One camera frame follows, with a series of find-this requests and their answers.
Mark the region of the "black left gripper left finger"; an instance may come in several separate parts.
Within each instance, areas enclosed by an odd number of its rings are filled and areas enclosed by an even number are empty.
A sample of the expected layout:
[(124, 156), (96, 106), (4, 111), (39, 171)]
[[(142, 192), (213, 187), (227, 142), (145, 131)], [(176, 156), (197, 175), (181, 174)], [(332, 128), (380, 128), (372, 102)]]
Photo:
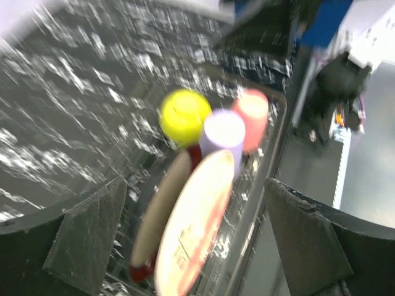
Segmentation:
[(126, 192), (115, 178), (1, 223), (1, 295), (99, 295)]

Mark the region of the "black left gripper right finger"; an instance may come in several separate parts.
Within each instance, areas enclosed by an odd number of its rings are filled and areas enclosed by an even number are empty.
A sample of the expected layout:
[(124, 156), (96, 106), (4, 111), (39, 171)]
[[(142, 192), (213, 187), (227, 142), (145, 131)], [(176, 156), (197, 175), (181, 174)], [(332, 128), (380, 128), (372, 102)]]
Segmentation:
[(277, 179), (264, 199), (291, 295), (394, 295), (394, 229), (311, 199)]

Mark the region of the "red oval baking dish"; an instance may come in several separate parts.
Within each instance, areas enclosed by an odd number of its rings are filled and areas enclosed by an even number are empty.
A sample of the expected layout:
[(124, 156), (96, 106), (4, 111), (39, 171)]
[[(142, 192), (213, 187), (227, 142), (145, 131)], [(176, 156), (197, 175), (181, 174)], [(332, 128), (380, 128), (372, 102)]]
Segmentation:
[(153, 162), (132, 206), (127, 237), (131, 241), (129, 276), (142, 282), (154, 271), (157, 251), (170, 214), (186, 181), (202, 160), (195, 144)]

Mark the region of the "cream and pink plate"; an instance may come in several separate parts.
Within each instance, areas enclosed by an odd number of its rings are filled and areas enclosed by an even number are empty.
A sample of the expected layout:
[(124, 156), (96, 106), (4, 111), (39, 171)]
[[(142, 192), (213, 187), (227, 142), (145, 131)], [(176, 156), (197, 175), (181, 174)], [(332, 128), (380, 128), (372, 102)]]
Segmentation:
[(230, 150), (208, 155), (186, 182), (160, 243), (158, 295), (186, 295), (198, 277), (227, 207), (235, 161)]

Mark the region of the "lavender plastic cup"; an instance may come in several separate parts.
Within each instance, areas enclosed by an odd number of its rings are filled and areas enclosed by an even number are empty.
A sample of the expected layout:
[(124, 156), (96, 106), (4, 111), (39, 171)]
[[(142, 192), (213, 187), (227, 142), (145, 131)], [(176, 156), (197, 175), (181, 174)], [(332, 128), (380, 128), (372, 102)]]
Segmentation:
[(235, 160), (236, 179), (241, 171), (246, 127), (243, 119), (230, 109), (215, 109), (203, 124), (199, 139), (203, 157), (217, 150), (230, 150)]

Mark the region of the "pink plastic cup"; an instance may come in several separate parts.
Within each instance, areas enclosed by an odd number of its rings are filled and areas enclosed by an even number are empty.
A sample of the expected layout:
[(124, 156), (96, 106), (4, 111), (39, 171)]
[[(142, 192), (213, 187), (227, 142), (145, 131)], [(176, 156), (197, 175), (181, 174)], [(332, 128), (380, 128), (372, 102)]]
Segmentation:
[(267, 96), (257, 89), (243, 89), (231, 109), (243, 119), (246, 127), (243, 153), (249, 154), (257, 150), (268, 122)]

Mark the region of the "yellow-green bowl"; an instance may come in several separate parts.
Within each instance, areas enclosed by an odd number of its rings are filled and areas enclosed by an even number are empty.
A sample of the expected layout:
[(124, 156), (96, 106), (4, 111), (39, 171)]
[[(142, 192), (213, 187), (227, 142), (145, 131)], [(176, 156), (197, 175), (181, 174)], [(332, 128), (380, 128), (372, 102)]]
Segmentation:
[(198, 142), (204, 120), (211, 113), (211, 106), (202, 94), (190, 89), (177, 89), (163, 99), (159, 125), (178, 146), (189, 146)]

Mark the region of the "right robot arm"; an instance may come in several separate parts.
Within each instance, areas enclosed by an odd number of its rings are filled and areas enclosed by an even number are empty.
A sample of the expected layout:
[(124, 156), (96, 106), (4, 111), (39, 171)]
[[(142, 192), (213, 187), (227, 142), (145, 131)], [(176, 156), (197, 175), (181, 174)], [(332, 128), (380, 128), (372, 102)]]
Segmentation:
[(348, 51), (327, 62), (310, 82), (299, 131), (322, 146), (332, 138), (332, 126), (361, 131), (365, 118), (361, 95), (371, 72), (370, 62), (361, 67)]

